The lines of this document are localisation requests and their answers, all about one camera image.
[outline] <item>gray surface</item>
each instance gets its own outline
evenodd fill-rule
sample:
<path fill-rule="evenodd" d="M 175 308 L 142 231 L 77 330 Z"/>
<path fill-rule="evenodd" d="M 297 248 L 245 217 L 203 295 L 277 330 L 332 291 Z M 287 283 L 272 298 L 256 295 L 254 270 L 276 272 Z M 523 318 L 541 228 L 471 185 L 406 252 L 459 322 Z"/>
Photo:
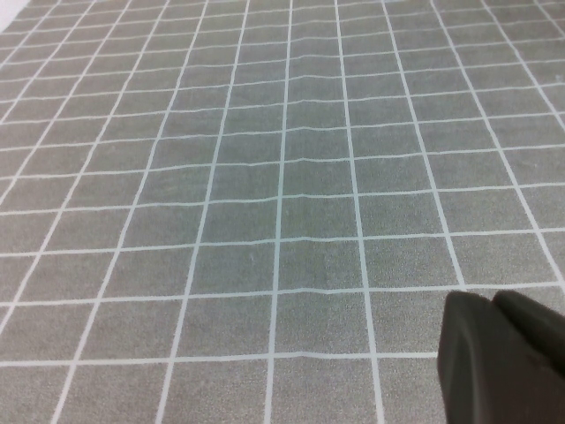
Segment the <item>gray surface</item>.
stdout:
<path fill-rule="evenodd" d="M 564 7 L 32 0 L 0 422 L 443 422 L 448 291 L 565 311 Z"/>

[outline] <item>floor mat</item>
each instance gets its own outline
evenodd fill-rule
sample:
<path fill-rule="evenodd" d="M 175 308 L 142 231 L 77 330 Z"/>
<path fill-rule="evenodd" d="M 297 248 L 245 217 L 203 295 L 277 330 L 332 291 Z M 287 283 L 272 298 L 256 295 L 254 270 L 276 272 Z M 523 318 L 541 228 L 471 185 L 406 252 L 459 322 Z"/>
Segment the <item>floor mat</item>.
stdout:
<path fill-rule="evenodd" d="M 0 422 L 445 422 L 446 294 L 565 311 L 565 3 L 32 0 Z"/>

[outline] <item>black object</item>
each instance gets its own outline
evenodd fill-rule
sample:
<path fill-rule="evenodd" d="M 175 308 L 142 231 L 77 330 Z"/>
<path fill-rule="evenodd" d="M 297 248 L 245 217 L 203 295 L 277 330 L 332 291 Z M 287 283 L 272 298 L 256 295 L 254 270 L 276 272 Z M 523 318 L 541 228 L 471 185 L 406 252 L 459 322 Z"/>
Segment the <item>black object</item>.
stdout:
<path fill-rule="evenodd" d="M 453 291 L 438 372 L 448 424 L 564 424 L 565 317 L 515 291 Z"/>

